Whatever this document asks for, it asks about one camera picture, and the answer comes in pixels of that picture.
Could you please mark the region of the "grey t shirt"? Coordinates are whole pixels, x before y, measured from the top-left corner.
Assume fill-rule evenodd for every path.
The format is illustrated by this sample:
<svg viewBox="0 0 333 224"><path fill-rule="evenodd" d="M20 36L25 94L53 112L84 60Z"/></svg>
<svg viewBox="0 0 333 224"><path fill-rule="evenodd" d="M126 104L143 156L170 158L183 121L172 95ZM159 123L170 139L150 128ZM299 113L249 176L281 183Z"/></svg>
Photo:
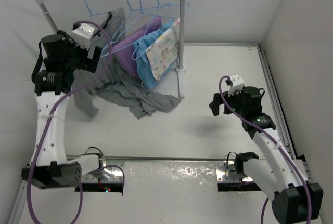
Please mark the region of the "grey t shirt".
<svg viewBox="0 0 333 224"><path fill-rule="evenodd" d="M102 23L103 28L114 41L114 46L127 37L123 32L124 20L124 9L118 8L111 11ZM114 54L111 58L100 58L96 72L100 73L103 69L106 71L95 82L92 81L96 77L94 73L84 70L74 72L72 88L88 85L73 95L75 106L88 117L94 117L99 112L92 102L93 95L110 103L127 107L137 119L151 116L156 111L171 112L181 103L181 99L172 95L163 95L144 89L140 79L128 74Z"/></svg>

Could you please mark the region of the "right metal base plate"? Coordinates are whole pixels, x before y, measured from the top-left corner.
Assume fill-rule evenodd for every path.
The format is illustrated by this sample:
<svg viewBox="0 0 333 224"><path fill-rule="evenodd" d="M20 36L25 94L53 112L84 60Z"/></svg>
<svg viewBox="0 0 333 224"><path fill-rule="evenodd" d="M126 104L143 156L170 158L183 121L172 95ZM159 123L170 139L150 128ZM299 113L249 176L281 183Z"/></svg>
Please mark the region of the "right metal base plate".
<svg viewBox="0 0 333 224"><path fill-rule="evenodd" d="M251 183L254 182L251 177L239 175L234 172L234 161L218 162L215 166L216 178L218 183Z"/></svg>

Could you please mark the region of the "blue garment on hanger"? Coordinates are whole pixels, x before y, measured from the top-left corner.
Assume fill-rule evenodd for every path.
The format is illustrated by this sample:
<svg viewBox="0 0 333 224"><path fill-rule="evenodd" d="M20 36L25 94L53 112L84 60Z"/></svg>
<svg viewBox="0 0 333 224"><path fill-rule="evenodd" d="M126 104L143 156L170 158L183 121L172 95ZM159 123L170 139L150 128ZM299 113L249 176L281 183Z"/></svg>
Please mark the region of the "blue garment on hanger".
<svg viewBox="0 0 333 224"><path fill-rule="evenodd" d="M146 49L160 37L172 24L174 21L170 21L164 25L157 23L153 26L153 22L149 26L143 26L142 35L133 43L134 51L132 53L132 59L136 62L137 73L139 78L142 80L144 86L148 89L153 89L157 86L157 80L153 76L151 66L146 55Z"/></svg>

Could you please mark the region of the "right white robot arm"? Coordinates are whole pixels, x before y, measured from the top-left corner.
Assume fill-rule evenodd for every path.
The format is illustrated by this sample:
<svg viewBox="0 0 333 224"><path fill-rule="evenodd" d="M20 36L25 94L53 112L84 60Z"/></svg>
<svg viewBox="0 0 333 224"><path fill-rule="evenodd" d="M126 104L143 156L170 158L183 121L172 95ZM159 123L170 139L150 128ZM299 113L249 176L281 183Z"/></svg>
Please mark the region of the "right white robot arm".
<svg viewBox="0 0 333 224"><path fill-rule="evenodd" d="M224 114L240 118L244 131L265 156L267 163L262 164L254 152L237 154L234 172L253 179L270 201L277 222L310 223L319 217L323 189L311 183L291 159L273 120L262 111L264 93L263 88L253 86L232 95L220 91L213 95L209 108L218 116L224 105Z"/></svg>

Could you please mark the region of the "white patterned garment on hanger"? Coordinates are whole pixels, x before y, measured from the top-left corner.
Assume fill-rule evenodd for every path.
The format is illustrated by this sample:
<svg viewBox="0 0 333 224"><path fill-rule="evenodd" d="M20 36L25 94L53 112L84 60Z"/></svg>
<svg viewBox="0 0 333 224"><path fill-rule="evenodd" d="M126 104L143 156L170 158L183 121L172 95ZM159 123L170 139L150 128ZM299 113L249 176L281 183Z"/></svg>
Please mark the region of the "white patterned garment on hanger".
<svg viewBox="0 0 333 224"><path fill-rule="evenodd" d="M156 81L178 58L180 20L169 22L162 26L158 38L145 50L152 74Z"/></svg>

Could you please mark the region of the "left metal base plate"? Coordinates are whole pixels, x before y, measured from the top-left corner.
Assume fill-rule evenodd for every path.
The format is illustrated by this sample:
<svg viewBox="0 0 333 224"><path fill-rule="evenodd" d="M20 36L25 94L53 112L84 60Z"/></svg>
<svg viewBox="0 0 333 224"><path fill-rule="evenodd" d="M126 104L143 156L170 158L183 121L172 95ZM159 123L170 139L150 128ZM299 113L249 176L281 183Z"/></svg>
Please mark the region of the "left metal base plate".
<svg viewBox="0 0 333 224"><path fill-rule="evenodd" d="M83 183L97 183L100 180L102 183L122 183L125 177L125 164L107 164L103 168L99 168L82 177Z"/></svg>

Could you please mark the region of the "metal base plate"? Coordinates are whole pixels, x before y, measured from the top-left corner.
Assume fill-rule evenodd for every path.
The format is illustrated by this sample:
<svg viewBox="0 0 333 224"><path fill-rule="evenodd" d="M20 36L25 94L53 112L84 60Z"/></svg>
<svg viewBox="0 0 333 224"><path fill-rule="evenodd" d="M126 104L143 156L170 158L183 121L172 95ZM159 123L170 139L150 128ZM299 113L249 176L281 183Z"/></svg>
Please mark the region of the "metal base plate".
<svg viewBox="0 0 333 224"><path fill-rule="evenodd" d="M234 172L234 161L218 162L215 166L216 178L218 183L251 183L254 182L251 177L239 175Z"/></svg>
<svg viewBox="0 0 333 224"><path fill-rule="evenodd" d="M82 177L83 183L97 183L100 180L102 183L122 183L125 177L125 164L107 164L103 168L99 168Z"/></svg>

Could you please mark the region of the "white foam front board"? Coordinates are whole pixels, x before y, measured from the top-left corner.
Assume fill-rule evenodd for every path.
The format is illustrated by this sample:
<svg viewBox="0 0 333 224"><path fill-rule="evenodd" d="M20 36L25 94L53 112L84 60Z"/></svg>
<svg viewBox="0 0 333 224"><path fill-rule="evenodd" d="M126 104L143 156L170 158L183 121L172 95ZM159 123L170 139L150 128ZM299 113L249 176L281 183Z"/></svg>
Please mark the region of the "white foam front board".
<svg viewBox="0 0 333 224"><path fill-rule="evenodd" d="M211 162L127 162L123 193L32 188L41 223L275 223L265 194L220 192Z"/></svg>

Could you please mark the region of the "light blue wire hanger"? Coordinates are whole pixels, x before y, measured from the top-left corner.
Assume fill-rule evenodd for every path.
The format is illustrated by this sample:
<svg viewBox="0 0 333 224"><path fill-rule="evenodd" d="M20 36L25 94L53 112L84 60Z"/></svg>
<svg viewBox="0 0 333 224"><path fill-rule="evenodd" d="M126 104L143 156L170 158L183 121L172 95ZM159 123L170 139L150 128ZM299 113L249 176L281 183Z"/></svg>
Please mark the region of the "light blue wire hanger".
<svg viewBox="0 0 333 224"><path fill-rule="evenodd" d="M83 0L84 1L84 4L85 4L85 7L88 11L88 14L89 14L89 19L92 20L93 17L96 17L96 16L101 16L101 15L106 15L106 14L109 14L110 11L98 11L98 12L94 12L91 8L91 6L89 5L89 2L88 0Z"/></svg>

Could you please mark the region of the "purple garment on hanger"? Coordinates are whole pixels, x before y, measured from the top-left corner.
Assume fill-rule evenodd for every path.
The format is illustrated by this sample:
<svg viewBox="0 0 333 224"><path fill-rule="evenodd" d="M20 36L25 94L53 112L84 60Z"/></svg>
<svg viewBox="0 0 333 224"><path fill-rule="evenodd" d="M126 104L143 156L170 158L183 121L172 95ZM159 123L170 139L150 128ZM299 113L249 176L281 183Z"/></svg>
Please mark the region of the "purple garment on hanger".
<svg viewBox="0 0 333 224"><path fill-rule="evenodd" d="M125 71L133 76L138 77L136 61L133 60L134 43L144 34L149 34L162 26L161 17L153 17L149 22L142 25L125 39L118 42L113 48L112 53L117 57L118 61Z"/></svg>

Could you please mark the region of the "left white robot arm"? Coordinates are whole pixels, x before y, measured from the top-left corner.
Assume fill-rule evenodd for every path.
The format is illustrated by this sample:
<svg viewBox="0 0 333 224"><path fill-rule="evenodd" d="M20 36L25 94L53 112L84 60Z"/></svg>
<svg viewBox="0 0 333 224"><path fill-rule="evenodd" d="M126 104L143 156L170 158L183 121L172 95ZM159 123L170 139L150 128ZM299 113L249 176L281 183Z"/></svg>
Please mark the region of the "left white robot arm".
<svg viewBox="0 0 333 224"><path fill-rule="evenodd" d="M21 177L39 189L78 187L87 169L97 169L98 156L80 162L67 160L64 146L68 93L75 70L96 72L101 47L88 57L94 31L79 27L71 34L59 30L39 42L39 56L31 75L37 103L37 132L34 153Z"/></svg>

